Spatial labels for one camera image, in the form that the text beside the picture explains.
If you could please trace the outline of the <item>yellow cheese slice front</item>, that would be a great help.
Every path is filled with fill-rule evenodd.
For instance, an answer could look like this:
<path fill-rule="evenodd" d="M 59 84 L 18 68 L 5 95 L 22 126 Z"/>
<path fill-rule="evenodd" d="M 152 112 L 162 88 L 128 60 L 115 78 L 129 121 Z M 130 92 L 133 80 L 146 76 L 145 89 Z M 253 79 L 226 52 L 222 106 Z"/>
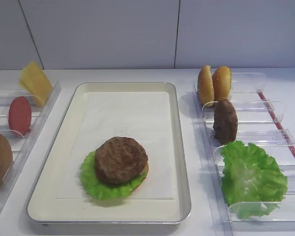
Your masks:
<path fill-rule="evenodd" d="M 44 107 L 53 90 L 48 77 L 35 61 L 23 68 L 19 84 L 34 96 L 34 102 L 40 107 Z"/>

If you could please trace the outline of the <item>bottom bun under lettuce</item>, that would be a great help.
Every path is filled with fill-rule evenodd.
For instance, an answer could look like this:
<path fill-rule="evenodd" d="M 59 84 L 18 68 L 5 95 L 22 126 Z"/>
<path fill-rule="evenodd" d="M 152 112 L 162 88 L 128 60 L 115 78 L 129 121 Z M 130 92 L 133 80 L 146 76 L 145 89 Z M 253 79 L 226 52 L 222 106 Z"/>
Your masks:
<path fill-rule="evenodd" d="M 149 172 L 149 164 L 146 165 L 146 167 L 142 170 L 142 173 L 131 180 L 131 192 L 135 191 L 146 179 L 147 174 Z"/>

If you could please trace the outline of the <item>brown meat patty on tray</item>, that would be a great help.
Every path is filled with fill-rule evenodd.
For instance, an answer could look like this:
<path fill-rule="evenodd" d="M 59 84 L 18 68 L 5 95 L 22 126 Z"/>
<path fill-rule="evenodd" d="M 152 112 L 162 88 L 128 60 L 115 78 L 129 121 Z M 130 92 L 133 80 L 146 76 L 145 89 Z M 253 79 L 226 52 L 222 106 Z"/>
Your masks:
<path fill-rule="evenodd" d="M 148 155 L 135 139 L 113 137 L 96 149 L 94 162 L 101 182 L 119 185 L 143 174 L 148 167 Z"/>

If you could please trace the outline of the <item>brown meat patty in rack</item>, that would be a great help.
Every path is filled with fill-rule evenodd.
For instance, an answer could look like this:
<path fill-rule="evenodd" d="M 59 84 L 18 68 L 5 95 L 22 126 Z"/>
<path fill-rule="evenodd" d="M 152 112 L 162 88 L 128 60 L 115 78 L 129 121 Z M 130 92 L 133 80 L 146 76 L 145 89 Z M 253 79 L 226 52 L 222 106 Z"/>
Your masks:
<path fill-rule="evenodd" d="M 228 99 L 217 102 L 214 110 L 215 138 L 222 145 L 236 140 L 238 118 L 236 110 Z"/>

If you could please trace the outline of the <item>green lettuce leaf on tray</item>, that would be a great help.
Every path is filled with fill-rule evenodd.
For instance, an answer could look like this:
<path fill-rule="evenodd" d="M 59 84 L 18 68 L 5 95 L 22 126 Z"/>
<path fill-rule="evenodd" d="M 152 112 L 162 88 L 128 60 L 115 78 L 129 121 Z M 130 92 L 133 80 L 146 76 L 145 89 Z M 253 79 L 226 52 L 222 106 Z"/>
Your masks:
<path fill-rule="evenodd" d="M 121 185 L 111 185 L 100 181 L 95 173 L 95 151 L 90 152 L 80 167 L 83 189 L 96 200 L 127 198 L 132 195 L 131 181 Z"/>

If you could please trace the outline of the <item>green lettuce in rack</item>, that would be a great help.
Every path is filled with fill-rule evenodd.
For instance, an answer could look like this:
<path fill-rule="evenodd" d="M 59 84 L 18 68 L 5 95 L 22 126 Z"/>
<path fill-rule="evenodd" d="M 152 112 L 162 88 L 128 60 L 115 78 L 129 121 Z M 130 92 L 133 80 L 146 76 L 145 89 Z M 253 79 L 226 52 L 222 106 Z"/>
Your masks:
<path fill-rule="evenodd" d="M 272 156 L 241 141 L 226 144 L 221 155 L 224 199 L 239 219 L 269 215 L 279 207 L 288 190 L 288 178 Z"/>

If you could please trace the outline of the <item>red tomato slice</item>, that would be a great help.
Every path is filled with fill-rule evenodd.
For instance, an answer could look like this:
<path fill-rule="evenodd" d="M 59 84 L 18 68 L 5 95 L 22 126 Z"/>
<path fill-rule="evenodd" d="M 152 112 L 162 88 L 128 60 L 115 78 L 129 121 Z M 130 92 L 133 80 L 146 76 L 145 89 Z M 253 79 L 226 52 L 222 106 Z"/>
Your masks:
<path fill-rule="evenodd" d="M 29 132 L 31 107 L 26 97 L 19 96 L 12 101 L 9 107 L 8 123 L 10 130 L 17 136 L 22 137 Z"/>

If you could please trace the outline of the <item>white parchment paper sheet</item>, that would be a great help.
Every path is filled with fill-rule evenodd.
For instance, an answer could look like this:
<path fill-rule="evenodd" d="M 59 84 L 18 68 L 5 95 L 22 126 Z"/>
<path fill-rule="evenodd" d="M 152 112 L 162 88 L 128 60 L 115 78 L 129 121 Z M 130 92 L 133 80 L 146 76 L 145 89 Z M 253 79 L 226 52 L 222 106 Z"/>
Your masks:
<path fill-rule="evenodd" d="M 172 199 L 175 152 L 169 95 L 166 92 L 88 92 L 64 127 L 62 176 L 57 198 L 82 199 L 80 166 L 87 154 L 119 136 L 140 143 L 149 172 L 132 199 Z"/>

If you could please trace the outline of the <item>white metal baking tray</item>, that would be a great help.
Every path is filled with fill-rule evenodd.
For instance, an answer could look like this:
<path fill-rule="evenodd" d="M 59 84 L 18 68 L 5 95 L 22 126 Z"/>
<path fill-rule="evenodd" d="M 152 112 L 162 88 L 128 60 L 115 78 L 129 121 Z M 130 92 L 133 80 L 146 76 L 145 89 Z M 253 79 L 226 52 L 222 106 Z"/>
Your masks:
<path fill-rule="evenodd" d="M 166 92 L 169 95 L 175 152 L 173 174 L 176 183 L 172 199 L 132 199 L 131 195 L 123 199 L 100 201 L 92 198 L 84 189 L 85 197 L 82 199 L 57 198 L 62 176 L 60 165 L 64 149 L 61 144 L 64 138 L 63 130 L 70 123 L 75 106 L 83 103 L 88 92 Z M 175 86 L 162 82 L 97 82 L 77 86 L 29 199 L 29 217 L 36 222 L 47 224 L 178 224 L 189 215 L 190 210 L 191 200 Z"/>

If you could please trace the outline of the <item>sesame bun half left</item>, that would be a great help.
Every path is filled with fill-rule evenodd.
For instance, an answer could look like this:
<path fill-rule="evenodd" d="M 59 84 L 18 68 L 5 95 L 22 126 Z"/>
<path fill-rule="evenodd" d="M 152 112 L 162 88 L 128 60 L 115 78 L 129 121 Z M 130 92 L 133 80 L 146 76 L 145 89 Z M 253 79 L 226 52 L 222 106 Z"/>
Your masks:
<path fill-rule="evenodd" d="M 198 95 L 203 105 L 209 107 L 213 105 L 214 87 L 210 65 L 203 66 L 198 75 Z"/>

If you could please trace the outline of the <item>sesame bun half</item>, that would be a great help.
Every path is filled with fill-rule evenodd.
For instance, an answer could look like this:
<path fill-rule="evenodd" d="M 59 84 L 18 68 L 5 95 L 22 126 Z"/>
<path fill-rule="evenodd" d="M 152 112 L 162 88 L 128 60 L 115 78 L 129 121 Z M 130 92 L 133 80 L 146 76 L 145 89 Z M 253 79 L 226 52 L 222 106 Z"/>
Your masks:
<path fill-rule="evenodd" d="M 214 87 L 210 65 L 203 66 L 198 75 L 198 95 L 203 105 L 209 107 L 213 105 Z"/>
<path fill-rule="evenodd" d="M 220 101 L 228 99 L 232 85 L 232 72 L 227 66 L 221 66 L 216 69 L 212 76 L 214 88 L 214 100 Z"/>

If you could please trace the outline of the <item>sesame bun half right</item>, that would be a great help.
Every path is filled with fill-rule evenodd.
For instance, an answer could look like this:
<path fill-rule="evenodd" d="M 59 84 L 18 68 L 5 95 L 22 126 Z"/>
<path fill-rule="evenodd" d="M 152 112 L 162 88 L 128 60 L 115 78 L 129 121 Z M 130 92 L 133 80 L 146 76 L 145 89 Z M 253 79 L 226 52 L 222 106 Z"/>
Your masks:
<path fill-rule="evenodd" d="M 216 69 L 212 76 L 214 88 L 214 100 L 220 101 L 228 99 L 232 85 L 232 72 L 227 66 L 221 66 Z"/>

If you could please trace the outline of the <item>clear acrylic right rack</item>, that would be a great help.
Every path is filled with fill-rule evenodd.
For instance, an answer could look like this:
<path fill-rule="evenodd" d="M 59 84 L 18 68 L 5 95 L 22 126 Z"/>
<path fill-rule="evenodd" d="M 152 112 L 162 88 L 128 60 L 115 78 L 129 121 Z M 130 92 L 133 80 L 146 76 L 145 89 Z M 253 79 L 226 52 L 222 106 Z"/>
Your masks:
<path fill-rule="evenodd" d="M 201 104 L 198 90 L 193 90 L 197 114 L 193 123 L 203 140 L 205 170 L 213 184 L 210 208 L 218 236 L 234 236 L 239 231 L 295 230 L 295 140 L 281 125 L 286 105 L 265 98 L 264 79 L 262 73 L 234 73 L 229 100 L 238 118 L 236 138 L 263 148 L 287 176 L 288 191 L 280 202 L 225 203 L 223 147 L 213 129 L 214 105 Z"/>

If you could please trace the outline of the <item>clear acrylic rack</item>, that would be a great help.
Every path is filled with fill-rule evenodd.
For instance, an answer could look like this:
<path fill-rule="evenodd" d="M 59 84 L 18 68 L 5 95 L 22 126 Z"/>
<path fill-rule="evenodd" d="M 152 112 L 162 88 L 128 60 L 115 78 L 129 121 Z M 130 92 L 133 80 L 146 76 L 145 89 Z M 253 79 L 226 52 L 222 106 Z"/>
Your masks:
<path fill-rule="evenodd" d="M 201 104 L 198 90 L 193 90 L 197 114 L 193 123 L 203 140 L 205 170 L 213 184 L 210 208 L 218 236 L 234 236 L 239 231 L 295 230 L 295 140 L 281 125 L 286 105 L 265 98 L 264 79 L 262 73 L 234 73 L 229 100 L 238 118 L 236 138 L 263 148 L 287 176 L 288 191 L 280 202 L 225 203 L 223 147 L 213 129 L 214 105 Z"/>
<path fill-rule="evenodd" d="M 13 160 L 11 166 L 3 177 L 3 184 L 0 188 L 0 213 L 14 187 L 14 184 L 23 169 L 23 166 L 49 116 L 61 87 L 57 82 L 49 95 L 45 106 L 37 106 L 34 96 L 22 89 L 0 89 L 0 134 L 5 136 L 10 143 Z M 12 101 L 24 96 L 31 107 L 31 125 L 26 135 L 16 135 L 8 125 L 8 112 Z"/>

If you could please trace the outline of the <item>clear acrylic left rack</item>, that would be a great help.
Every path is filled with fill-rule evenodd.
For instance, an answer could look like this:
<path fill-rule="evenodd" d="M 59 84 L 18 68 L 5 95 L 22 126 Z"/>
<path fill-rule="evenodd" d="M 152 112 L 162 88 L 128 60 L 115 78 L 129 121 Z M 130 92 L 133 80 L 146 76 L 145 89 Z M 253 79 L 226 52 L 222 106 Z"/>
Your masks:
<path fill-rule="evenodd" d="M 0 213 L 14 187 L 14 184 L 23 169 L 23 166 L 49 116 L 61 87 L 57 82 L 49 95 L 45 106 L 37 106 L 34 96 L 22 89 L 0 89 L 0 134 L 5 136 L 10 143 L 13 160 L 11 166 L 3 177 L 3 184 L 0 188 Z M 31 125 L 26 135 L 16 135 L 8 125 L 8 112 L 12 101 L 24 96 L 31 107 Z"/>

